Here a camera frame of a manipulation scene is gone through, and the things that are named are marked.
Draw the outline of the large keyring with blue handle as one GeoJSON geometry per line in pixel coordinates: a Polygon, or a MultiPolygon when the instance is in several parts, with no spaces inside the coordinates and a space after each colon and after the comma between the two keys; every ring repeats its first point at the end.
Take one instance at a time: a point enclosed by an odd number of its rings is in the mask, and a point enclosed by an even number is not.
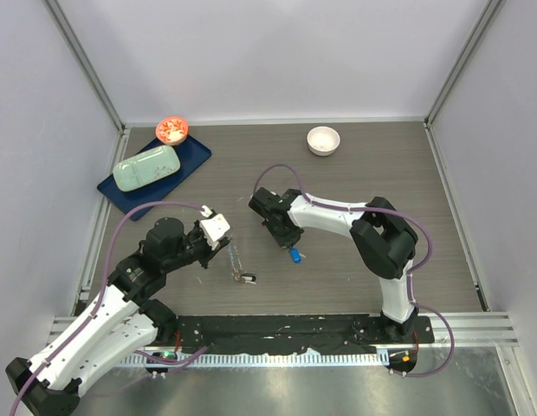
{"type": "Polygon", "coordinates": [[[236,246],[232,241],[228,244],[228,252],[230,256],[230,267],[233,278],[239,282],[243,283],[243,267],[241,259],[239,257],[236,246]]]}

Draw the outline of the blue tagged key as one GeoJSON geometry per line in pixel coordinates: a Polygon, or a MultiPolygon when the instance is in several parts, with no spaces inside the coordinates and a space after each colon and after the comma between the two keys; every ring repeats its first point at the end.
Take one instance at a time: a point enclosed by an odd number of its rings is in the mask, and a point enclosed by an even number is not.
{"type": "Polygon", "coordinates": [[[306,258],[297,248],[292,247],[288,249],[288,254],[291,257],[291,260],[295,264],[302,263],[302,261],[306,258]]]}

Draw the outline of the black key fob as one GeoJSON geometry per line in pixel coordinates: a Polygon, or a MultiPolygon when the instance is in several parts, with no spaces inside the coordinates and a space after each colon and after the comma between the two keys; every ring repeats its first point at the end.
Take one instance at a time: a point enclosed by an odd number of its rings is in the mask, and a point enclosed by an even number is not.
{"type": "Polygon", "coordinates": [[[249,284],[256,284],[256,275],[253,274],[253,273],[243,273],[241,274],[241,279],[244,283],[249,283],[249,284]]]}

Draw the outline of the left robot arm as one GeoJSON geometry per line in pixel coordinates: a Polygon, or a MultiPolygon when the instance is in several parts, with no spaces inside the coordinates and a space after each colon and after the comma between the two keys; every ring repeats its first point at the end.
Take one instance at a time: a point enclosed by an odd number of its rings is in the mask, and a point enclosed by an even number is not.
{"type": "Polygon", "coordinates": [[[16,357],[5,369],[17,403],[34,415],[69,415],[87,390],[137,349],[169,344],[175,313],[155,299],[169,273],[192,263],[206,268],[230,242],[221,213],[208,213],[190,231],[177,218],[161,218],[120,261],[100,293],[45,349],[16,357]]]}

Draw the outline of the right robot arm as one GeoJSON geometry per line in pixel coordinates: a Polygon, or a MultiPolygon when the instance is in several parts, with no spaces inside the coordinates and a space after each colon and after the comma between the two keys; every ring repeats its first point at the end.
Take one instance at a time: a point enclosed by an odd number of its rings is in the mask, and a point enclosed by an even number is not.
{"type": "Polygon", "coordinates": [[[352,239],[366,268],[379,279],[382,293],[381,330],[387,339],[404,341],[414,332],[417,307],[410,299],[407,272],[416,254],[417,233],[396,216],[385,198],[345,203],[288,189],[278,195],[259,188],[249,208],[284,249],[293,249],[306,228],[352,239]]]}

